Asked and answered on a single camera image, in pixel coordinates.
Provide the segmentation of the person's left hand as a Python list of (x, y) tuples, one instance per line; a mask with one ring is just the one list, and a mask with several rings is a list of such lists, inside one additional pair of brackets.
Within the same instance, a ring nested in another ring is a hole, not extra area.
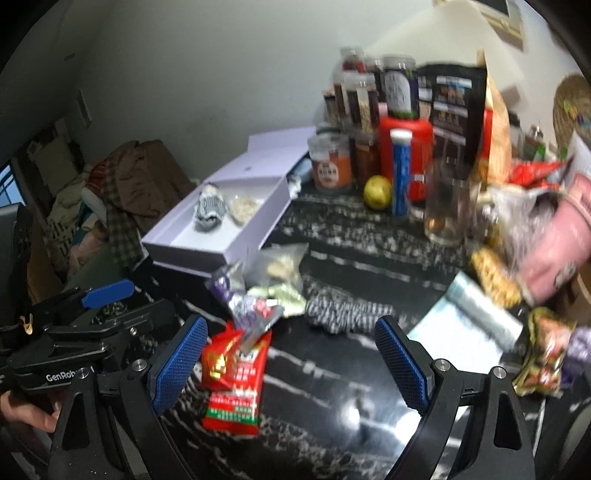
[(54, 433), (59, 415), (60, 410), (49, 414), (19, 399), (11, 391), (1, 395), (1, 419), (8, 423), (21, 422), (45, 433)]

